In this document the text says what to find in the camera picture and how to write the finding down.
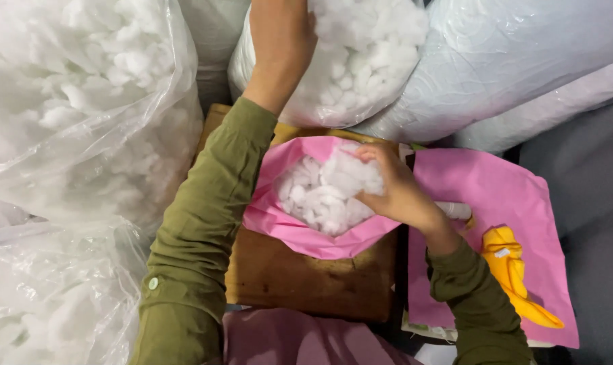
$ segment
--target olive green sleeve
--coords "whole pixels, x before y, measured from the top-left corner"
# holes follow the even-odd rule
[[[220,358],[225,271],[276,124],[240,97],[208,138],[151,245],[130,364]]]
[[[534,360],[527,337],[500,283],[485,259],[462,240],[444,257],[426,254],[432,270],[430,294],[455,316],[456,365],[529,365]]]

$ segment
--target yellow cloth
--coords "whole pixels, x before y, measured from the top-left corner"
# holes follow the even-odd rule
[[[509,227],[492,228],[482,237],[482,256],[509,295],[516,313],[544,327],[563,328],[559,318],[528,299],[527,289],[522,284],[525,262],[521,260],[521,253],[522,247]]]

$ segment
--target wooden table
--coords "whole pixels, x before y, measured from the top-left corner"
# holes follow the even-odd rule
[[[229,106],[221,104],[210,107],[199,151],[229,110]],[[278,124],[272,144],[321,135],[359,142],[382,141],[345,130]],[[225,275],[227,301],[254,307],[289,308],[327,317],[386,321],[392,305],[396,246],[394,230],[353,259],[318,260],[295,253],[276,238],[241,227]]]

